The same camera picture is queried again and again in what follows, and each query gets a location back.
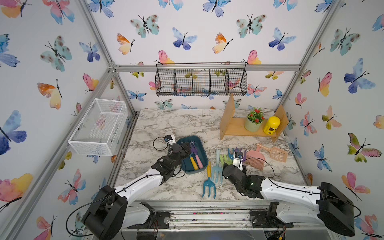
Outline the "purple fork pink handle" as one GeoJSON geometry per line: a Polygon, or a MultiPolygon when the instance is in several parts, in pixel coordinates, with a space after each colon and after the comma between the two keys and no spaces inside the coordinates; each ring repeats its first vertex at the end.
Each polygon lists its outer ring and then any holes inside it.
{"type": "Polygon", "coordinates": [[[246,160],[247,149],[243,149],[243,148],[235,148],[235,152],[236,152],[236,153],[241,153],[242,160],[243,160],[243,161],[246,160]]]}

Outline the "purple rake pink handle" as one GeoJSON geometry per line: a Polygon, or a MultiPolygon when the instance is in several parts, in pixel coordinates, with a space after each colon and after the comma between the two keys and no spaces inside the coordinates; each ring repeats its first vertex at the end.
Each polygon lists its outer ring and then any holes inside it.
{"type": "Polygon", "coordinates": [[[197,148],[195,146],[195,142],[194,141],[191,142],[191,150],[195,154],[195,158],[197,160],[197,164],[198,164],[199,168],[202,169],[204,166],[203,166],[203,164],[202,164],[202,162],[201,162],[201,160],[199,158],[198,150],[197,150],[197,148]]]}

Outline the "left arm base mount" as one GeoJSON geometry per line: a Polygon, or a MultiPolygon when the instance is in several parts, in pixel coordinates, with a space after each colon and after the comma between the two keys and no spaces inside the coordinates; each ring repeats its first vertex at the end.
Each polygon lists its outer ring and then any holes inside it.
{"type": "Polygon", "coordinates": [[[155,210],[148,203],[140,203],[127,208],[123,229],[162,230],[168,229],[171,222],[171,213],[155,210]]]}

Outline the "green rake brown handle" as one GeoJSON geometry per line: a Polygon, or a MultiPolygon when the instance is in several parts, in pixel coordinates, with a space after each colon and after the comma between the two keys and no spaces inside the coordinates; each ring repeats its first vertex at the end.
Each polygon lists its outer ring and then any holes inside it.
{"type": "Polygon", "coordinates": [[[220,165],[223,167],[224,164],[232,165],[233,160],[228,157],[228,155],[220,155],[220,165]]]}

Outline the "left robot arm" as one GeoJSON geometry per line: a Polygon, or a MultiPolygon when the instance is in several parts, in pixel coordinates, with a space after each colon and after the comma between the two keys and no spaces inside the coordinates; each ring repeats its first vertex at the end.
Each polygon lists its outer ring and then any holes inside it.
{"type": "Polygon", "coordinates": [[[99,240],[111,240],[122,228],[144,224],[152,214],[150,207],[131,204],[174,177],[176,168],[191,153],[187,143],[172,144],[168,154],[140,177],[116,188],[104,186],[84,214],[82,223],[99,240]]]}

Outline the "teal fork yellow handle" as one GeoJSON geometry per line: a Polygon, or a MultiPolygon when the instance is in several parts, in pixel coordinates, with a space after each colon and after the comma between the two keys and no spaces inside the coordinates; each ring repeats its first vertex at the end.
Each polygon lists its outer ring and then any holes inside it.
{"type": "Polygon", "coordinates": [[[212,164],[211,164],[211,161],[208,161],[208,164],[207,164],[207,180],[204,181],[203,183],[203,195],[202,197],[205,196],[206,194],[206,190],[207,190],[207,193],[208,193],[208,198],[211,197],[212,195],[212,192],[213,192],[213,199],[216,198],[216,195],[217,195],[217,192],[216,192],[216,185],[215,183],[211,180],[211,176],[212,176],[212,164]]]}

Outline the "blue rake yellow handle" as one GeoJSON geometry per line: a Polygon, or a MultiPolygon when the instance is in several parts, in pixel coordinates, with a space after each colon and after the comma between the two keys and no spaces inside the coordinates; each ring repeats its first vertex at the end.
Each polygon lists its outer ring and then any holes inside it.
{"type": "Polygon", "coordinates": [[[235,153],[235,149],[230,149],[230,148],[228,148],[228,158],[231,160],[231,161],[233,161],[233,159],[234,159],[234,153],[235,153]]]}

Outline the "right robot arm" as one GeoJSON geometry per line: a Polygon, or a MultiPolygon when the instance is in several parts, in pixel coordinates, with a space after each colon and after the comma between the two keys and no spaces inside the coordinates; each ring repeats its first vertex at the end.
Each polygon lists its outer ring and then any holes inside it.
{"type": "Polygon", "coordinates": [[[330,183],[298,186],[264,176],[248,176],[241,160],[225,163],[222,175],[242,196],[276,202],[273,215],[285,224],[319,224],[339,235],[355,236],[355,205],[330,183]]]}

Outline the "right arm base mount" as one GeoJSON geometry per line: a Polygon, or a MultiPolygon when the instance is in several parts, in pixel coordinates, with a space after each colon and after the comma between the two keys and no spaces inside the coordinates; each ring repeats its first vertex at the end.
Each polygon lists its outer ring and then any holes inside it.
{"type": "Polygon", "coordinates": [[[268,209],[251,211],[250,222],[253,228],[293,228],[293,223],[285,223],[277,217],[279,202],[271,202],[268,209]]]}

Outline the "teal shovel yellow handle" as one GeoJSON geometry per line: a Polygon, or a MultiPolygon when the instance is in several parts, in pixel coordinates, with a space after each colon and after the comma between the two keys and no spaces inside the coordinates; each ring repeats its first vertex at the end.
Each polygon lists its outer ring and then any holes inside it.
{"type": "Polygon", "coordinates": [[[190,161],[191,161],[191,163],[192,163],[193,168],[194,168],[195,171],[197,171],[197,170],[200,169],[199,166],[198,166],[198,164],[197,164],[197,160],[196,160],[196,158],[195,158],[195,156],[194,156],[193,153],[190,154],[190,161]]]}

